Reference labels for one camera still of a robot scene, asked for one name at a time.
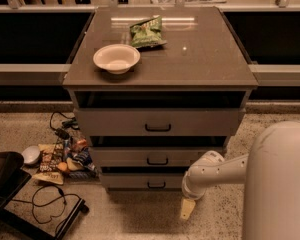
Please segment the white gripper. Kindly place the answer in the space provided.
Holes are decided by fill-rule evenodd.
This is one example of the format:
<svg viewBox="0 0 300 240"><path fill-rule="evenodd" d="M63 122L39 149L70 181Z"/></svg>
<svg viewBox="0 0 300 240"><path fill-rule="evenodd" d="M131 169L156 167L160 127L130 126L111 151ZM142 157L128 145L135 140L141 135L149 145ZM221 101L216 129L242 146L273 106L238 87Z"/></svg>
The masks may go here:
<svg viewBox="0 0 300 240"><path fill-rule="evenodd" d="M188 220L196 202L206 189L216 182L219 166L224 162L223 156L216 151L207 151L185 172L182 179L182 192L186 198L181 201L180 218Z"/></svg>

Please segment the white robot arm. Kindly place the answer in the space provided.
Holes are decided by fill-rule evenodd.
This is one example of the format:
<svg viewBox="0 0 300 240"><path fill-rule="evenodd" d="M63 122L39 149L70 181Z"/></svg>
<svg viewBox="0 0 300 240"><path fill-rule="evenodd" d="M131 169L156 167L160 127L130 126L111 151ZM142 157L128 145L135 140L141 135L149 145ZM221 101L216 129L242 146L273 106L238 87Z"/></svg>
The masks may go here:
<svg viewBox="0 0 300 240"><path fill-rule="evenodd" d="M266 128L247 155L204 153L183 176L181 217L221 184L244 186L242 240L300 240L300 121Z"/></svg>

